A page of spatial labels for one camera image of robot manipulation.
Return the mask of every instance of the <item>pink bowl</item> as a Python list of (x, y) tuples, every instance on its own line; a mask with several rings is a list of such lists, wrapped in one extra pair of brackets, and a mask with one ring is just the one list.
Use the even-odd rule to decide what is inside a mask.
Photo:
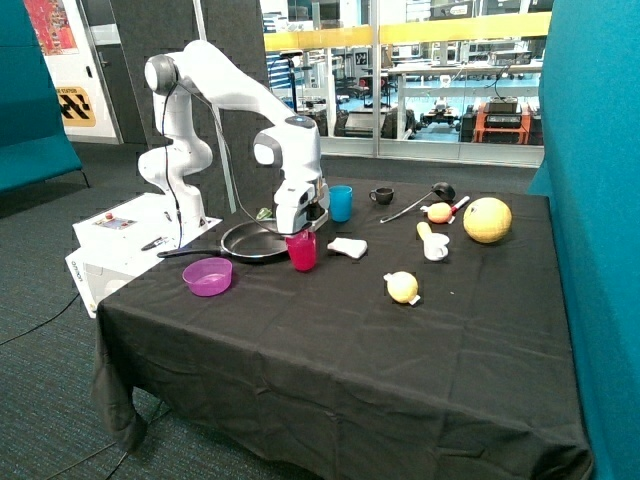
[(199, 297), (211, 297), (229, 288), (232, 271), (233, 266), (227, 259), (205, 258), (185, 268), (182, 279), (193, 294)]

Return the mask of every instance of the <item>frying pan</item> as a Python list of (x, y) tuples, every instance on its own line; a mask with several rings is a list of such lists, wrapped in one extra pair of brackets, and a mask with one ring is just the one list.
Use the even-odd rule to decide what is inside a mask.
[[(276, 230), (276, 221), (273, 219), (261, 220), (259, 223)], [(158, 253), (158, 257), (172, 258), (195, 254), (229, 257), (244, 263), (265, 263), (284, 258), (287, 255), (287, 244), (282, 235), (251, 221), (229, 229), (222, 236), (219, 247), (169, 250)]]

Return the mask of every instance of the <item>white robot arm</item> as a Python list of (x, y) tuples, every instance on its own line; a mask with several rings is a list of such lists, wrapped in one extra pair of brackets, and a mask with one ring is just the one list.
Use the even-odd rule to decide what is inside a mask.
[(256, 136), (254, 154), (259, 163), (284, 172), (284, 181), (274, 196), (280, 233), (315, 230), (327, 220), (329, 192), (320, 168), (320, 137), (313, 120), (296, 115), (202, 40), (191, 42), (182, 52), (150, 58), (145, 78), (154, 92), (158, 130), (173, 144), (142, 155), (140, 172), (167, 194), (168, 208), (179, 212), (185, 229), (201, 227), (205, 216), (200, 192), (186, 185), (183, 177), (207, 168), (212, 161), (210, 148), (193, 129), (191, 93), (197, 92), (214, 107), (259, 113), (273, 123)]

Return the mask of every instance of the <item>yellow warning sign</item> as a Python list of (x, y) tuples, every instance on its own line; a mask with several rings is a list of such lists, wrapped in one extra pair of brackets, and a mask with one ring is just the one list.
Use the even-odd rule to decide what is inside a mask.
[(96, 117), (91, 108), (89, 95), (81, 87), (56, 88), (58, 103), (65, 127), (94, 127)]

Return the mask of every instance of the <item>gray carpet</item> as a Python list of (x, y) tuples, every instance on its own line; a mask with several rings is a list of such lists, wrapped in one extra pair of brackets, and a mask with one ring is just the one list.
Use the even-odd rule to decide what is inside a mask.
[[(0, 477), (45, 479), (111, 444), (89, 398), (94, 321), (77, 299), (54, 321), (10, 340), (60, 312), (76, 295), (64, 257), (77, 248), (72, 224), (154, 191), (137, 174), (136, 145), (77, 144), (93, 188), (78, 172), (0, 195)], [(457, 190), (524, 192), (533, 170), (328, 158), (328, 175), (424, 183)], [(158, 400), (135, 392), (147, 419)], [(159, 413), (165, 413), (160, 407)], [(111, 446), (60, 479), (106, 478), (122, 452)], [(289, 464), (266, 462), (225, 435), (172, 412), (154, 422), (141, 450), (112, 478), (314, 479)]]

